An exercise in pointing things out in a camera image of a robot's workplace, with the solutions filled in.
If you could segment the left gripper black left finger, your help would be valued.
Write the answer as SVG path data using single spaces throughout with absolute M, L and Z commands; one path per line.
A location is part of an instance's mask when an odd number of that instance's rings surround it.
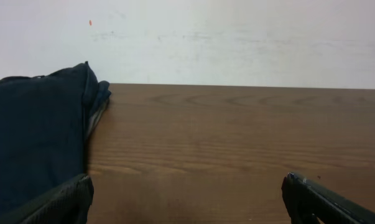
M 93 202 L 91 177 L 79 174 L 0 216 L 0 224 L 86 224 Z

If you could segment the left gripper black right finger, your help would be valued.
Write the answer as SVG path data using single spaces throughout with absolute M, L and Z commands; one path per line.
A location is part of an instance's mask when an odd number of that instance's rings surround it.
M 292 224 L 375 224 L 375 213 L 294 172 L 283 179 L 282 198 Z

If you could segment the navy blue shorts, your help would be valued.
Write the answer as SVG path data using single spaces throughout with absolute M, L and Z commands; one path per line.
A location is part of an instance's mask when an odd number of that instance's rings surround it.
M 0 80 L 0 216 L 84 172 L 110 94 L 87 63 Z

